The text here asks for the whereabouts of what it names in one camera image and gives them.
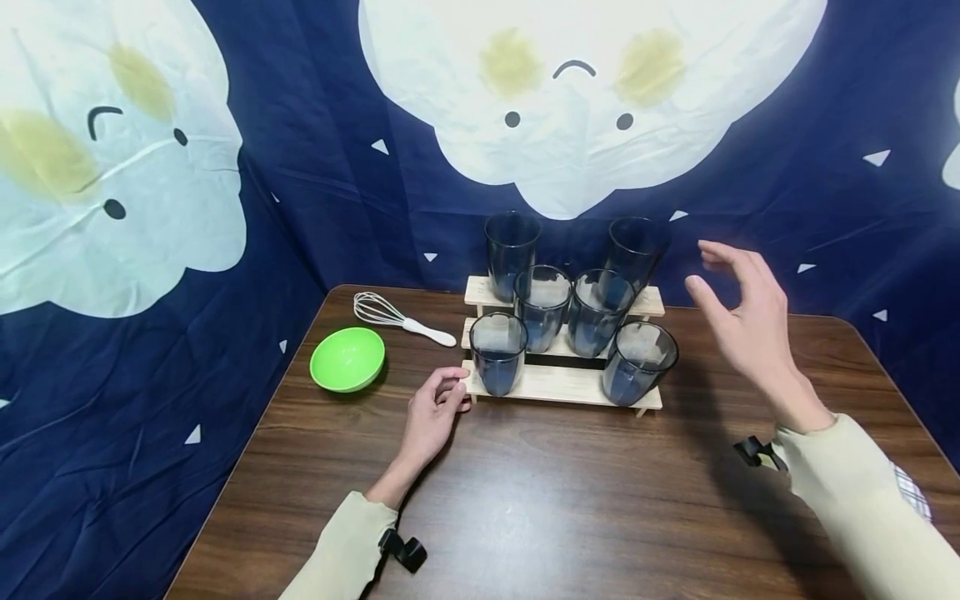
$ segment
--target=black clip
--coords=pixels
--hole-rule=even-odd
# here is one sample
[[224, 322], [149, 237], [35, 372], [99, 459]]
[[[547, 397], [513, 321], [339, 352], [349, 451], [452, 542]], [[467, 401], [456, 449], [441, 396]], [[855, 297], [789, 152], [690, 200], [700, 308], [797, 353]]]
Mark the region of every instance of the black clip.
[[750, 467], [769, 467], [787, 470], [786, 463], [774, 452], [772, 444], [761, 444], [756, 436], [733, 445], [733, 449]]
[[410, 538], [410, 541], [403, 543], [403, 538], [396, 529], [385, 531], [379, 545], [380, 549], [392, 554], [411, 573], [416, 573], [417, 569], [426, 562], [426, 548], [420, 540]]

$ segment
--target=drinking glass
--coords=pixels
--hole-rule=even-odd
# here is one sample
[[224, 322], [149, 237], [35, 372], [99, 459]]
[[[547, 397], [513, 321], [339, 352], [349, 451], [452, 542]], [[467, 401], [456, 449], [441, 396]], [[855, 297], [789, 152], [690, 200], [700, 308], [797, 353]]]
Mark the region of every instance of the drinking glass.
[[513, 389], [526, 357], [527, 329], [507, 313], [490, 313], [470, 328], [473, 367], [490, 396], [506, 396]]
[[546, 352], [564, 324], [570, 279], [563, 271], [536, 265], [514, 280], [514, 314], [527, 328], [527, 351]]
[[634, 304], [633, 286], [609, 269], [591, 269], [577, 277], [567, 326], [570, 346], [578, 356], [596, 358], [610, 343]]
[[603, 393], [617, 406], [633, 406], [677, 363], [680, 351], [663, 327], [640, 321], [621, 326], [603, 370]]
[[610, 225], [605, 268], [620, 273], [639, 294], [650, 283], [670, 248], [670, 228], [641, 217], [624, 217]]
[[514, 279], [535, 262], [540, 222], [529, 215], [505, 212], [487, 219], [484, 233], [493, 294], [501, 302], [513, 303]]

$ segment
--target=beige sleeve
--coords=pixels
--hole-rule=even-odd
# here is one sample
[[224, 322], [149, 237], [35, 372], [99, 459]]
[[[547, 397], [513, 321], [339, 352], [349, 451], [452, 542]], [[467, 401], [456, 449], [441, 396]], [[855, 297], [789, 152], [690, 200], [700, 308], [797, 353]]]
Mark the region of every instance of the beige sleeve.
[[356, 600], [380, 562], [383, 532], [395, 525], [396, 511], [351, 492], [280, 600]]
[[823, 523], [871, 600], [957, 600], [960, 558], [900, 496], [885, 454], [850, 417], [801, 435], [780, 428], [775, 450], [793, 493]]

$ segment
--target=green bowl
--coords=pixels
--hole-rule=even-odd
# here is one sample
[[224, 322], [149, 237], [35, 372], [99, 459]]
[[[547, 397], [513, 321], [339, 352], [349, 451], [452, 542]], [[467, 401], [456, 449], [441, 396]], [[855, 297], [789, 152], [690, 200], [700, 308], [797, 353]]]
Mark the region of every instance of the green bowl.
[[369, 386], [383, 368], [383, 339], [366, 327], [341, 329], [326, 336], [310, 357], [317, 385], [347, 394]]

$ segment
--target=wooden rack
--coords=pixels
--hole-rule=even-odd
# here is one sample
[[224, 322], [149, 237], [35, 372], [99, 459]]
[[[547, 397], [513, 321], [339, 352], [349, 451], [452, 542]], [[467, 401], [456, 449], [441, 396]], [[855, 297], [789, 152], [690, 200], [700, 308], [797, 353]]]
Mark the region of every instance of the wooden rack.
[[[513, 312], [510, 304], [496, 299], [489, 278], [486, 276], [471, 276], [468, 279], [464, 302], [467, 305], [476, 306], [478, 318], [482, 317], [485, 312], [491, 312], [491, 310]], [[664, 310], [663, 301], [660, 299], [660, 290], [647, 286], [637, 297], [627, 314], [628, 319], [640, 318], [643, 321], [649, 321], [651, 317], [662, 317]], [[464, 330], [460, 341], [461, 348], [470, 348], [470, 327], [473, 326], [475, 321], [474, 318], [467, 318], [464, 321]], [[566, 325], [564, 325], [546, 352], [532, 355], [575, 357], [576, 354], [570, 347], [568, 339]], [[606, 355], [606, 351], [601, 354], [603, 357], [606, 357]], [[593, 362], [597, 364], [596, 368], [531, 365], [528, 362], [520, 372], [520, 379], [506, 397], [616, 407], [615, 404], [607, 400], [601, 388], [600, 374], [602, 373], [603, 363], [601, 361]], [[470, 377], [464, 381], [467, 384], [467, 393], [470, 394], [470, 399], [476, 402], [478, 396], [488, 396], [489, 394], [487, 394], [480, 376], [473, 368], [473, 361], [465, 360], [463, 366], [471, 371]], [[660, 410], [663, 408], [660, 390], [654, 388], [630, 408], [634, 409], [638, 418], [642, 417], [648, 410]]]

